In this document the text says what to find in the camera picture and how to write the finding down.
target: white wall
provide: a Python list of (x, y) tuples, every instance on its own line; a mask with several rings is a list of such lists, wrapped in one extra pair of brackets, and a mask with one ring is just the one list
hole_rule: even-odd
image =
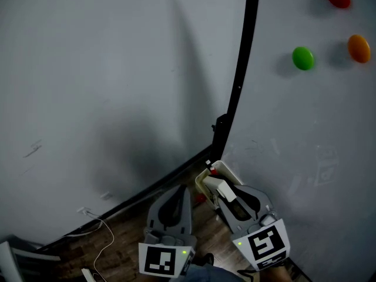
[[(355, 62), (348, 38), (376, 48), (376, 0), (258, 0), (241, 97), (223, 160), (268, 194), (291, 259), (312, 281), (368, 281), (376, 260), (376, 57)], [(297, 69), (295, 47), (315, 65)]]
[(0, 0), (0, 237), (53, 241), (207, 147), (244, 5)]

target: electrical outlet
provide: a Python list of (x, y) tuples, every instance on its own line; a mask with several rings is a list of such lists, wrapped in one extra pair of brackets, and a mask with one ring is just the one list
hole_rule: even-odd
[(86, 207), (81, 207), (80, 209), (77, 209), (77, 213), (82, 213), (83, 215), (85, 215), (85, 211), (91, 211), (91, 209)]
[(102, 200), (109, 200), (112, 197), (113, 197), (113, 195), (111, 193), (109, 193), (108, 191), (100, 196), (100, 198)]

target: orange ball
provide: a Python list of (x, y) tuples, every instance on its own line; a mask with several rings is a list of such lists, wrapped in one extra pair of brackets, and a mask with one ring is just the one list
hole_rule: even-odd
[(371, 59), (371, 48), (361, 35), (352, 35), (347, 42), (351, 57), (359, 63), (367, 63)]

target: wall mark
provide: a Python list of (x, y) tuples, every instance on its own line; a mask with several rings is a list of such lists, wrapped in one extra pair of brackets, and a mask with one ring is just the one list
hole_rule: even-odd
[(39, 139), (38, 141), (31, 144), (30, 147), (33, 148), (34, 146), (38, 145), (41, 141), (42, 141), (42, 139)]
[(32, 148), (33, 148), (33, 151), (32, 152), (29, 152), (26, 156), (24, 156), (24, 157), (29, 157), (29, 156), (31, 156), (33, 153), (35, 153), (38, 149), (40, 149), (42, 147), (42, 145), (36, 145), (36, 146), (34, 146), (33, 147), (33, 145), (32, 145)]
[(277, 155), (280, 155), (281, 152), (280, 152), (280, 150), (279, 150), (279, 148), (278, 148), (276, 138), (271, 138), (271, 139), (270, 139), (270, 143), (271, 143), (271, 145), (272, 145), (272, 147), (273, 147), (273, 149), (274, 149), (274, 152), (275, 152)]
[(291, 181), (291, 185), (290, 185), (290, 188), (287, 192), (287, 195), (288, 196), (292, 196), (294, 195), (294, 193), (298, 190), (299, 188), (299, 185), (300, 185), (300, 182), (301, 182), (301, 175), (300, 174), (297, 174), (293, 177), (293, 180)]
[(35, 167), (35, 165), (31, 166), (30, 168), (26, 169), (23, 173), (21, 173), (19, 176), (23, 176), (26, 172), (29, 170), (32, 170)]

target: power cord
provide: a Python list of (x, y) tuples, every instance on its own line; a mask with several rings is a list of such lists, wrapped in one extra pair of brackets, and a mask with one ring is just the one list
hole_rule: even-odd
[(64, 235), (64, 237), (80, 237), (80, 236), (89, 235), (89, 234), (91, 234), (91, 233), (93, 233), (95, 231), (98, 231), (102, 226), (103, 226), (103, 223), (100, 222), (98, 228), (96, 228), (95, 230), (88, 231), (86, 233), (81, 233), (81, 234), (68, 234), (68, 235)]
[(93, 264), (94, 269), (95, 269), (95, 271), (98, 273), (98, 275), (100, 275), (100, 277), (104, 280), (104, 282), (107, 282), (106, 279), (103, 278), (103, 276), (100, 274), (100, 272), (96, 269), (96, 267), (95, 267), (95, 263), (96, 263), (97, 259), (99, 258), (100, 254), (102, 254), (102, 252), (103, 252), (106, 248), (108, 248), (109, 246), (111, 246), (111, 245), (113, 244), (113, 242), (115, 241), (115, 236), (113, 235), (113, 233), (112, 233), (111, 229), (109, 228), (109, 226), (108, 226), (108, 225), (107, 225), (102, 219), (99, 219), (99, 218), (97, 218), (97, 217), (93, 217), (93, 216), (92, 216), (92, 215), (94, 215), (94, 216), (97, 216), (97, 215), (91, 213), (90, 211), (84, 211), (83, 213), (84, 213), (86, 216), (89, 216), (89, 217), (92, 218), (92, 219), (100, 220), (101, 223), (103, 223), (103, 224), (107, 227), (107, 229), (110, 231), (110, 233), (111, 233), (111, 235), (112, 235), (112, 241), (111, 241), (111, 243), (108, 244), (107, 246), (105, 246), (103, 249), (101, 249), (101, 251), (99, 252), (98, 256), (96, 256), (96, 258), (95, 258), (95, 260), (94, 260), (94, 264)]

